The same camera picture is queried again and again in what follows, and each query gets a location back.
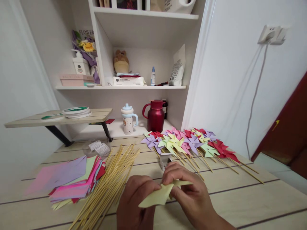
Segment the white shelf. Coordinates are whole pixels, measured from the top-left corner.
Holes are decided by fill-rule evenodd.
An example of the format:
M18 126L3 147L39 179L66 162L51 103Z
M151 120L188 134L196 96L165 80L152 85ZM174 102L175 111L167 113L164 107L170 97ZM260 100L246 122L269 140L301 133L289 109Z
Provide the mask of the white shelf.
M113 47L168 49L196 25L198 15L94 7Z
M138 126L135 126L134 132L131 135L125 135L123 131L122 118L117 118L111 124L107 125L111 137L123 137L123 136L140 136L147 131L147 120L139 120ZM166 129L171 129L172 125L164 120L163 131ZM83 141L88 139L105 138L105 132L101 125L88 125L84 130L77 134L73 141Z
M56 86L58 90L67 89L185 89L186 86Z

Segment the door frame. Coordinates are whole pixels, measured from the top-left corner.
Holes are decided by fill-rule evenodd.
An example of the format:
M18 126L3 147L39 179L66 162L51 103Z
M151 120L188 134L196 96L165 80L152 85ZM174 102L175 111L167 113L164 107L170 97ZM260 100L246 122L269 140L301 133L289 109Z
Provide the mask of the door frame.
M203 14L203 18L201 21L201 28L199 31L194 64L193 64L193 69L191 73L191 80L190 80L190 84L188 87L188 95L187 95L186 103L185 103L185 112L183 115L180 130L189 128L188 125L190 122L191 111L194 106L194 101L196 97L196 91L194 89L196 89L198 81L201 77L199 75L199 72L203 65L203 59L205 56L204 53L205 53L206 46L207 46L207 38L209 35L209 31L210 31L210 26L211 26L211 22L213 18L215 4L216 4L216 0L206 0L206 3L205 3L204 14Z
M262 141L260 142L258 148L256 149L256 151L254 152L252 158L250 159L252 162L254 162L256 160L256 158L258 157L258 155L260 154L266 139L268 138L270 132L273 131L274 127L276 126L276 121L280 119L282 113L288 109L288 107L290 106L290 103L294 100L294 98L297 96L298 92L300 92L300 90L302 89L302 87L307 85L307 72L304 74L303 78L301 79L300 83L297 85L297 87L295 88L295 90L293 91L292 95L289 97L289 99L287 100L285 106L282 108L281 112L278 114L277 118L275 119L275 122L272 124L272 126L270 127L269 131L266 133L266 135L264 136L264 138L262 139Z
M34 41L32 31L28 24L27 18L24 14L20 0L9 0L9 4L12 8L14 17L19 25L20 35L24 40L24 45L27 48L29 58L32 60L32 68L35 68L38 74L34 77L37 83L40 85L42 95L45 97L45 101L48 103L47 107L50 110L59 110L59 105L51 87L48 75L46 73L43 61L39 55L36 43Z

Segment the wooden table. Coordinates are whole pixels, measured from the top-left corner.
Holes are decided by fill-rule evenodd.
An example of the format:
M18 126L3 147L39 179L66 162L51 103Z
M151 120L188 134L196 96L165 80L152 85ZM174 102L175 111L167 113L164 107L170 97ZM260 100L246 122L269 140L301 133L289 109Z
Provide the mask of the wooden table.
M146 144L141 144L143 136L114 138L110 143L117 152L122 144L126 148L134 144L141 153L131 170L132 175L148 175L160 183L162 170L159 159ZM62 146L38 166L32 174L17 183L14 190L0 198L0 229L68 229L84 204L67 204L57 211L51 209L47 192L23 196L40 169L59 162L83 156L83 142L75 142L69 147ZM276 178L266 170L237 154L241 162L257 170L254 173L265 184L259 183L238 166L224 159L234 167L239 175L220 162L207 162L213 173L205 166L202 158L196 157L200 172L210 193L215 210L238 229L307 229L307 196ZM109 210L100 229L116 229L116 209ZM165 206L157 206L154 218L155 229L191 229L192 226L176 201L168 201Z
M84 124L84 123L96 123L101 122L104 132L106 133L107 138L111 142L111 138L108 127L106 125L106 120L108 119L110 113L113 109L91 109L92 114L88 117L79 118L79 119L69 119L63 118L56 121L46 121L41 120L42 117L49 116L52 114L62 113L61 110L51 110L44 113L39 113L30 117L26 117L20 120L15 120L8 122L5 125L6 128L18 128L18 127L37 127L45 126L50 132L52 132L60 141L64 143L66 147L73 144L69 141L56 125L73 125L73 124Z

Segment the thermos handle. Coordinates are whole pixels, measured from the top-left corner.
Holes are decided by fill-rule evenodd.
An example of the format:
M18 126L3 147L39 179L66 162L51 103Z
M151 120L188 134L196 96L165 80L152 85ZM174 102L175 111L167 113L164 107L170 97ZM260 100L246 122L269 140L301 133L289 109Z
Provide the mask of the thermos handle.
M132 114L135 117L135 124L133 126L138 126L138 116L136 114Z
M145 117L146 119L148 119L148 117L146 117L144 113L145 113L146 107L149 106L149 105L151 105L151 103L146 104L146 105L144 106L144 108L143 108L143 111L142 111L143 117Z

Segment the finger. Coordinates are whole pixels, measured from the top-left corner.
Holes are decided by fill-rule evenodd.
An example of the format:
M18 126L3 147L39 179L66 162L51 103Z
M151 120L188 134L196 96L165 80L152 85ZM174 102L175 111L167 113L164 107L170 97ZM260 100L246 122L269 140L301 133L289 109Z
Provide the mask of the finger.
M153 180L146 181L143 185L141 185L137 191L133 194L132 198L130 199L130 203L138 205L153 191L159 190L161 186L154 182Z
M139 175L131 176L127 181L121 199L129 201L130 198L133 196L133 194L137 191L137 189L147 181L153 181L153 180L149 176L139 176Z
M173 182L174 180L185 180L190 182L195 182L195 175L194 173L188 171L185 168L175 168L169 171L165 171L162 178L162 183L164 185L168 185L169 183Z
M190 202L191 198L185 194L179 187L173 187L170 194L184 207L187 202Z
M165 183L165 178L166 178L166 175L170 172L170 171L172 171L172 170L175 170L175 169L181 169L182 171L187 171L187 172L189 172L189 170L187 170L185 167L183 167L183 166L181 166L180 164L173 164L173 165L171 165L171 166L169 166L169 167L167 167L166 169L165 169L165 171L164 171L164 173L163 173L163 176L162 176L162 183L163 184L165 184L165 185L167 185L167 184L169 184L170 182L168 182L167 184Z
M172 166L172 165L178 165L178 164L179 163L177 161L172 161L172 162L169 162L165 168Z
M142 219L142 227L140 229L153 229L155 209L156 206L151 206L145 209L145 213Z

